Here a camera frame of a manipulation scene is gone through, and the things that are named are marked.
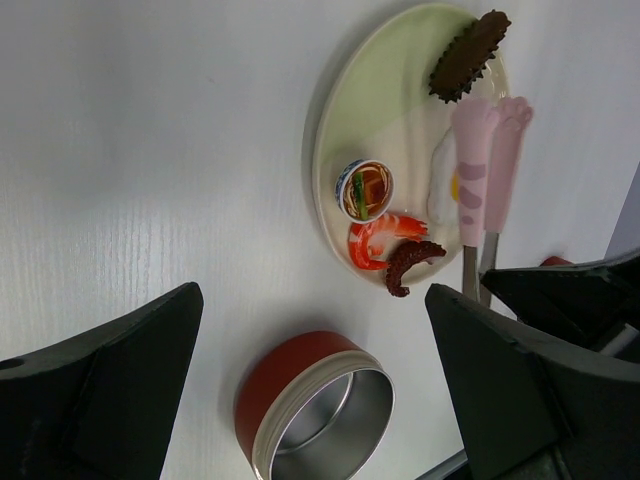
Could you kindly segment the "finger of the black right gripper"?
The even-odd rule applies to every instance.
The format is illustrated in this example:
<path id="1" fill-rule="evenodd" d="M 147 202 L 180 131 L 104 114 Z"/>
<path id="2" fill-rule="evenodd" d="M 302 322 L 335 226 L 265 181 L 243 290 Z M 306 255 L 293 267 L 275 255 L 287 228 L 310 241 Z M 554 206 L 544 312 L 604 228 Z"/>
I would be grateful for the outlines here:
<path id="1" fill-rule="evenodd" d="M 639 353 L 639 254 L 491 269 L 481 284 L 523 323 L 604 355 Z"/>

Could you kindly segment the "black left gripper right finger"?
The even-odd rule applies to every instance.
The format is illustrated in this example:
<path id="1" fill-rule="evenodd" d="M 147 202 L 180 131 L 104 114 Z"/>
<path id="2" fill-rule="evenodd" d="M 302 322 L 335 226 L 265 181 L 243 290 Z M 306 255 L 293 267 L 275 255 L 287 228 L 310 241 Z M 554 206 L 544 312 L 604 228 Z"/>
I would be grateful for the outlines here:
<path id="1" fill-rule="evenodd" d="M 432 285 L 425 305 L 471 479 L 636 479 L 639 366 Z"/>

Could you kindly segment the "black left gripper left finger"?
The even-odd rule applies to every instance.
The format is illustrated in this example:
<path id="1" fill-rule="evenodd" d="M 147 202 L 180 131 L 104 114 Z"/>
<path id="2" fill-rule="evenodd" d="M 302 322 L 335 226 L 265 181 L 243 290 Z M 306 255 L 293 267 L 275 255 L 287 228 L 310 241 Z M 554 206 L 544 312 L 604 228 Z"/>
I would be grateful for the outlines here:
<path id="1" fill-rule="evenodd" d="M 202 312 L 190 282 L 2 361 L 2 478 L 159 478 Z"/>

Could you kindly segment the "dark red toy octopus tentacle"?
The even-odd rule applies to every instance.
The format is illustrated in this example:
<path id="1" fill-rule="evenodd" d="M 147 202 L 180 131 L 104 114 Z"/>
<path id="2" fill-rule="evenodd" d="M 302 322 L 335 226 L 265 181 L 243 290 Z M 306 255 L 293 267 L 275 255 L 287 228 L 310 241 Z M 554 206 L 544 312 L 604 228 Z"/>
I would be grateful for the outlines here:
<path id="1" fill-rule="evenodd" d="M 394 297 L 404 298 L 410 289 L 403 285 L 402 279 L 413 266 L 421 263 L 432 264 L 445 257 L 447 251 L 439 244 L 423 240 L 402 243 L 391 254 L 385 275 L 387 291 Z"/>

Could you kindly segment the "pink cat paw tongs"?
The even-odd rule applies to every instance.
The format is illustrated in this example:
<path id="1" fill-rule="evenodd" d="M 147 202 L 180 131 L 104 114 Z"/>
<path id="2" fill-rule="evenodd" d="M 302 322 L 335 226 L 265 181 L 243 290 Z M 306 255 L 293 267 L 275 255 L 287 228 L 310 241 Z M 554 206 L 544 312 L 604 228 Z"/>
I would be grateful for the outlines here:
<path id="1" fill-rule="evenodd" d="M 460 101 L 451 116 L 456 152 L 456 193 L 463 245 L 464 295 L 488 307 L 492 294 L 480 283 L 496 266 L 525 133 L 534 115 L 524 97 Z"/>

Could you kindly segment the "cream green round plate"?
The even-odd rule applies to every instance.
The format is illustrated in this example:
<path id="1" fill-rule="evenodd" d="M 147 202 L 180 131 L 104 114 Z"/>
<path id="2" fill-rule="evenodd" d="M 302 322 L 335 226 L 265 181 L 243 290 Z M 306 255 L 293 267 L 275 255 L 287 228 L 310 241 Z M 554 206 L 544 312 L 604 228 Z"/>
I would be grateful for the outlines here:
<path id="1" fill-rule="evenodd" d="M 353 222 L 339 209 L 335 183 L 358 159 L 386 164 L 394 194 L 386 213 L 406 215 L 428 225 L 422 240 L 441 245 L 447 254 L 432 264 L 413 266 L 403 282 L 421 282 L 450 264 L 462 250 L 459 224 L 442 226 L 428 215 L 427 200 L 434 149 L 451 129 L 457 104 L 469 97 L 492 104 L 509 94 L 498 50 L 483 77 L 458 102 L 445 103 L 428 91 L 428 77 L 453 38 L 482 15 L 444 3 L 408 8 L 375 28 L 356 48 L 335 80 L 318 125 L 312 159 L 313 195 L 320 226 L 336 258 L 358 279 L 385 286 L 386 270 L 356 267 L 348 251 Z"/>

